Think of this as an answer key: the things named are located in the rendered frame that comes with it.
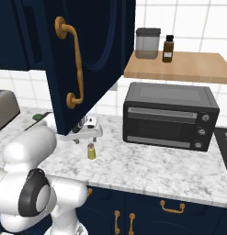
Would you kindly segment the grey lidded storage jar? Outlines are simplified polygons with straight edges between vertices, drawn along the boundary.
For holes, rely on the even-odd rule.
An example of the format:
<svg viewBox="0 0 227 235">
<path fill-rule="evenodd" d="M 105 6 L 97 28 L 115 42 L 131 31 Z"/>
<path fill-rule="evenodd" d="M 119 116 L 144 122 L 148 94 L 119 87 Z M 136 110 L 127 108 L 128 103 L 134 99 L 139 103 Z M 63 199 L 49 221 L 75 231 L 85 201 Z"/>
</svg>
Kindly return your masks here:
<svg viewBox="0 0 227 235">
<path fill-rule="evenodd" d="M 136 30 L 135 56 L 138 59 L 154 60 L 158 56 L 161 29 L 138 28 Z"/>
</svg>

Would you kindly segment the silver toaster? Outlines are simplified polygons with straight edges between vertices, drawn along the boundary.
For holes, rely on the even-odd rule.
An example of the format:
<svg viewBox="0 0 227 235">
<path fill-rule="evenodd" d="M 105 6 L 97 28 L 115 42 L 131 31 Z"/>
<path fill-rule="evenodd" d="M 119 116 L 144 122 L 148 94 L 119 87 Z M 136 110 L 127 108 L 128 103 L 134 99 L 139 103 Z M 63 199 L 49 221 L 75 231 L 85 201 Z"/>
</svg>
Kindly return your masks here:
<svg viewBox="0 0 227 235">
<path fill-rule="evenodd" d="M 17 98 L 10 90 L 0 90 L 0 130 L 20 114 Z"/>
</svg>

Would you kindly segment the navy wall cabinet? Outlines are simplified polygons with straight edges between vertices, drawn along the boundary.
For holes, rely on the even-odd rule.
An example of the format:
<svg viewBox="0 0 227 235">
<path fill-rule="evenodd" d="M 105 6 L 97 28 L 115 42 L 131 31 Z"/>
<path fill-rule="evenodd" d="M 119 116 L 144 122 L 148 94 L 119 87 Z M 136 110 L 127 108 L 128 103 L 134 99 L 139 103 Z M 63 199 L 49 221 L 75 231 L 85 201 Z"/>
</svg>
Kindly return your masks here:
<svg viewBox="0 0 227 235">
<path fill-rule="evenodd" d="M 0 70 L 45 70 L 41 24 L 48 0 L 0 0 Z"/>
</svg>

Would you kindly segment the black hob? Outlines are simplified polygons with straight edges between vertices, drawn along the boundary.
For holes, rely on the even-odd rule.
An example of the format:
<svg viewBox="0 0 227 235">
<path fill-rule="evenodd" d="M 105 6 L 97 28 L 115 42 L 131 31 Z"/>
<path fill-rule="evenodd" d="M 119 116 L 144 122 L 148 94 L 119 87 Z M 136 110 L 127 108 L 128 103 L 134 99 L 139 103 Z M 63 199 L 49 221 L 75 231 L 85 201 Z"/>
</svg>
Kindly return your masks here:
<svg viewBox="0 0 227 235">
<path fill-rule="evenodd" d="M 217 127 L 214 134 L 227 170 L 227 128 Z"/>
</svg>

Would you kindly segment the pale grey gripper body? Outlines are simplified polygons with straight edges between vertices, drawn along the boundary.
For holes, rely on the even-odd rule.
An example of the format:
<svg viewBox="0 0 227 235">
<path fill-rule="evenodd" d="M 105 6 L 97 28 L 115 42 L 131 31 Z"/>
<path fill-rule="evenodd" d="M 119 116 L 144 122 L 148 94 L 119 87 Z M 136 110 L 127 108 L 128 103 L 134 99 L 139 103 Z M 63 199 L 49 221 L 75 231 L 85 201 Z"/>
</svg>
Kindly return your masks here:
<svg viewBox="0 0 227 235">
<path fill-rule="evenodd" d="M 92 139 L 94 137 L 101 137 L 103 135 L 102 126 L 97 123 L 92 129 L 88 127 L 83 127 L 78 133 L 70 132 L 68 135 L 64 136 L 57 134 L 57 137 L 61 140 L 82 140 L 82 139 Z"/>
</svg>

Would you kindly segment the yellow shaker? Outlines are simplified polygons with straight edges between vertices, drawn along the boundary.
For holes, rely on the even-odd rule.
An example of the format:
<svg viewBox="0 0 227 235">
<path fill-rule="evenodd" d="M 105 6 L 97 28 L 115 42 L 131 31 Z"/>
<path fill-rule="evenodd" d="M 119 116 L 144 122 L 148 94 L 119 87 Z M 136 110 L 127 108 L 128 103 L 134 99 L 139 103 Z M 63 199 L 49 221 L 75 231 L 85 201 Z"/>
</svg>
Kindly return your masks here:
<svg viewBox="0 0 227 235">
<path fill-rule="evenodd" d="M 87 158 L 89 160 L 94 160 L 96 158 L 96 151 L 93 143 L 87 145 Z"/>
</svg>

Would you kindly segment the navy base cabinet door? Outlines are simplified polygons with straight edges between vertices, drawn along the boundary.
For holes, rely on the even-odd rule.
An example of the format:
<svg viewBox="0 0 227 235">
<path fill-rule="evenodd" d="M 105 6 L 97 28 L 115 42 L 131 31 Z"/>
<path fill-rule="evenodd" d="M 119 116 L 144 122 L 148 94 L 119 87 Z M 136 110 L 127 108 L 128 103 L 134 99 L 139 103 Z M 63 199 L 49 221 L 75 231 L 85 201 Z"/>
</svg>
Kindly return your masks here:
<svg viewBox="0 0 227 235">
<path fill-rule="evenodd" d="M 185 204 L 183 214 L 173 214 L 162 210 L 160 201 L 167 208 L 180 209 Z M 133 231 L 135 235 L 213 235 L 224 209 L 181 200 L 128 193 L 126 195 L 126 215 L 135 214 Z"/>
<path fill-rule="evenodd" d="M 125 235 L 125 194 L 118 190 L 88 186 L 93 193 L 76 209 L 76 214 L 88 235 L 115 235 L 115 210 L 120 212 L 119 235 Z"/>
</svg>

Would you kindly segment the brown glass bottle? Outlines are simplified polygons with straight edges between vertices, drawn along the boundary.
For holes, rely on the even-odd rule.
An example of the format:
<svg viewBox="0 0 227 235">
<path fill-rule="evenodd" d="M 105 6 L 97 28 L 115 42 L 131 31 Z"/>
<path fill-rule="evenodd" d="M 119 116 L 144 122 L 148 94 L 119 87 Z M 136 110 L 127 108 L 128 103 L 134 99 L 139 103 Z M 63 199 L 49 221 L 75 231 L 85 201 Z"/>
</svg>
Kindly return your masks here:
<svg viewBox="0 0 227 235">
<path fill-rule="evenodd" d="M 164 43 L 163 49 L 163 62 L 171 62 L 173 58 L 173 51 L 174 51 L 174 36 L 167 35 L 166 40 Z"/>
</svg>

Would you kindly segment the black toaster oven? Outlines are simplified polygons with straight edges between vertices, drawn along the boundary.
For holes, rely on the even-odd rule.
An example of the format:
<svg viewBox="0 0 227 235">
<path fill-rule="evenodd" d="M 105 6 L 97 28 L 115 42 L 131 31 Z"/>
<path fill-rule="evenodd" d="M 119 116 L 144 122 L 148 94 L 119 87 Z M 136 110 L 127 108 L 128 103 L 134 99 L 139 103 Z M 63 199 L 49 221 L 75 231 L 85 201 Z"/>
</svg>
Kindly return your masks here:
<svg viewBox="0 0 227 235">
<path fill-rule="evenodd" d="M 126 142 L 206 151 L 220 109 L 207 86 L 130 84 L 123 104 Z"/>
</svg>

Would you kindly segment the navy wall cabinet door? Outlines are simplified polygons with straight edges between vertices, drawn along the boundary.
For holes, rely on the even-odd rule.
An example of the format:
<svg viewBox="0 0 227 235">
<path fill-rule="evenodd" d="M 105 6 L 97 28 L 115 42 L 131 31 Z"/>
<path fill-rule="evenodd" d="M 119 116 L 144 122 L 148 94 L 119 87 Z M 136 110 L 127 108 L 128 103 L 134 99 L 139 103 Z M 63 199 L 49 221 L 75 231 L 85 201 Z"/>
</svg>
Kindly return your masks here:
<svg viewBox="0 0 227 235">
<path fill-rule="evenodd" d="M 66 135 L 123 75 L 134 48 L 135 0 L 14 0 L 30 70 L 46 72 L 52 109 Z M 74 36 L 59 39 L 56 17 L 75 28 L 84 88 L 77 82 Z"/>
</svg>

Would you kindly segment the green condiment bottle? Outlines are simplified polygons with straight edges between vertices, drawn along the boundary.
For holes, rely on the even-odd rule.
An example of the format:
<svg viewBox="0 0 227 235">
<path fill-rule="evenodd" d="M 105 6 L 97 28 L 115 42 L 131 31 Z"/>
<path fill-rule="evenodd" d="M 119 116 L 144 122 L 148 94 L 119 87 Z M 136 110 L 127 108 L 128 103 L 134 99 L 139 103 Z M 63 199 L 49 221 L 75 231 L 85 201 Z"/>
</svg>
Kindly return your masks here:
<svg viewBox="0 0 227 235">
<path fill-rule="evenodd" d="M 44 114 L 35 114 L 32 119 L 36 120 L 36 121 L 40 121 L 43 118 L 47 117 L 50 114 L 50 112 L 46 112 Z"/>
</svg>

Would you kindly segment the wooden wall shelf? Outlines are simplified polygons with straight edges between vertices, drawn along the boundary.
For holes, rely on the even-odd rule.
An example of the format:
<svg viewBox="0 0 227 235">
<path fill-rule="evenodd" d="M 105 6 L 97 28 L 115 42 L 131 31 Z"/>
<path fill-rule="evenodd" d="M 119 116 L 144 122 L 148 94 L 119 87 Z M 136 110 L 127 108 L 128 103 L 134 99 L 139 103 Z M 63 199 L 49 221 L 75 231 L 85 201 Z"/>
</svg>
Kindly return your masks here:
<svg viewBox="0 0 227 235">
<path fill-rule="evenodd" d="M 219 53 L 175 51 L 171 62 L 137 59 L 135 52 L 124 70 L 125 78 L 206 84 L 227 84 L 227 62 Z"/>
</svg>

